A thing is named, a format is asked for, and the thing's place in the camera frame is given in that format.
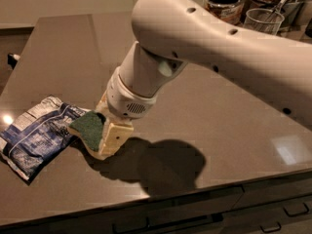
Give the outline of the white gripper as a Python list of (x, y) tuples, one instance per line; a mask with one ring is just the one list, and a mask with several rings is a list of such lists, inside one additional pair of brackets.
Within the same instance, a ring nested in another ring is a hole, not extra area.
[(142, 97), (131, 92), (124, 85), (120, 77), (120, 67), (117, 67), (107, 83), (106, 92), (96, 106), (96, 113), (104, 116), (107, 122), (103, 127), (98, 156), (113, 156), (134, 131), (132, 123), (110, 122), (110, 112), (118, 117), (139, 119), (144, 117), (155, 103), (156, 97)]

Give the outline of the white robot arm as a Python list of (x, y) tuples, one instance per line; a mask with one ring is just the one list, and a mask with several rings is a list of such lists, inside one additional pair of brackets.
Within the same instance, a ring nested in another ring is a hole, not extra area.
[(113, 155), (132, 122), (155, 104), (162, 86), (187, 63), (216, 67), (223, 77), (312, 125), (312, 45), (237, 27), (192, 0), (138, 0), (136, 38), (97, 105), (107, 121), (98, 156)]

